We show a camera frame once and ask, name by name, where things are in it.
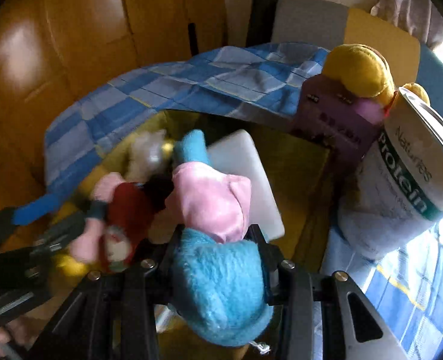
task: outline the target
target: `white curtain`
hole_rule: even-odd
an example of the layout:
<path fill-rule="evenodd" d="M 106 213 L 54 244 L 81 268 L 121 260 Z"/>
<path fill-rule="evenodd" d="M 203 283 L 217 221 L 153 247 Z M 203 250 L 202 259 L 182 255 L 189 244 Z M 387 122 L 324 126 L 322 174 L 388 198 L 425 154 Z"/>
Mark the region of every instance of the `white curtain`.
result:
<path fill-rule="evenodd" d="M 379 0 L 371 14 L 405 30 L 431 49 L 443 41 L 443 18 L 430 0 Z"/>

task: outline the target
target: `yellow plush hair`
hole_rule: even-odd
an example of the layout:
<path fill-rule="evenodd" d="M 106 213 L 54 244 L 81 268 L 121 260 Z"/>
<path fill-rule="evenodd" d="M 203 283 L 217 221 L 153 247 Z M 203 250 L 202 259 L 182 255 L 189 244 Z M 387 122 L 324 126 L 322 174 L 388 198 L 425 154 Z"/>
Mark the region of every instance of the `yellow plush hair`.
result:
<path fill-rule="evenodd" d="M 322 74 L 336 81 L 354 95 L 374 98 L 384 107 L 391 103 L 395 84 L 385 58 L 363 44 L 342 44 L 326 57 Z"/>
<path fill-rule="evenodd" d="M 430 105 L 430 98 L 428 97 L 428 93 L 426 93 L 426 90 L 421 85 L 419 85 L 415 82 L 411 82 L 409 84 L 403 85 L 403 88 L 406 88 L 410 92 L 413 92 L 420 99 L 422 99 L 425 103 Z"/>

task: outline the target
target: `blue plaid cloth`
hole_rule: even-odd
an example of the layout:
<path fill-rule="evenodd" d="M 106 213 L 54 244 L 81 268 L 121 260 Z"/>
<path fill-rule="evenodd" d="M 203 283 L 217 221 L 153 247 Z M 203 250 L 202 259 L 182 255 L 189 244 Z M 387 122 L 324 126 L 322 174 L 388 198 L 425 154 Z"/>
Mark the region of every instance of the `blue plaid cloth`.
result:
<path fill-rule="evenodd" d="M 227 46 L 186 62 L 122 74 L 66 109 L 47 129 L 48 192 L 66 200 L 124 137 L 164 109 L 266 123 L 274 114 L 291 116 L 301 84 L 321 72 L 327 54 L 306 43 Z"/>
<path fill-rule="evenodd" d="M 187 62 L 156 64 L 112 79 L 67 110 L 45 135 L 50 196 L 63 202 L 124 137 L 164 109 L 192 110 L 286 128 L 305 79 L 328 52 L 305 43 L 223 47 Z M 347 271 L 408 356 L 430 360 L 443 348 L 443 220 L 374 263 L 331 230 L 322 272 Z M 315 309 L 315 359 L 322 358 Z"/>
<path fill-rule="evenodd" d="M 322 273 L 344 270 L 390 327 L 409 359 L 431 360 L 443 349 L 443 219 L 375 263 L 356 253 L 338 229 L 330 231 Z M 317 306 L 315 348 L 321 359 Z"/>

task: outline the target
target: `pink plush toy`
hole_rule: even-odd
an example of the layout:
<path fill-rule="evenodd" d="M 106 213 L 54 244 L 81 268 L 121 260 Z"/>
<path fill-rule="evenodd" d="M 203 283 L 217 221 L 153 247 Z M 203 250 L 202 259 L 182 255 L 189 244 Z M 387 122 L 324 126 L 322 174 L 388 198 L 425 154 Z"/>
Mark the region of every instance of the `pink plush toy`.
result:
<path fill-rule="evenodd" d="M 165 204 L 179 223 L 219 243 L 243 239 L 249 225 L 250 179 L 191 161 L 175 169 L 173 184 Z"/>
<path fill-rule="evenodd" d="M 75 260 L 81 263 L 94 263 L 98 259 L 99 242 L 105 228 L 103 216 L 106 205 L 112 202 L 116 187 L 124 182 L 119 173 L 110 173 L 103 176 L 95 185 L 91 194 L 93 202 L 86 218 L 85 230 L 69 246 L 70 254 Z"/>

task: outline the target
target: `white foam block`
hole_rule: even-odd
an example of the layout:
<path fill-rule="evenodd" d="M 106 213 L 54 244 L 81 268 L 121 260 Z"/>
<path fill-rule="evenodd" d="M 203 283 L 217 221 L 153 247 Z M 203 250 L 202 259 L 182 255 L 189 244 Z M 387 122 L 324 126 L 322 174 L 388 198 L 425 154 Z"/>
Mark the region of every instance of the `white foam block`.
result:
<path fill-rule="evenodd" d="M 285 227 L 260 156 L 248 132 L 238 130 L 215 142 L 208 147 L 208 154 L 213 168 L 251 180 L 250 224 L 260 226 L 266 241 L 283 237 Z"/>

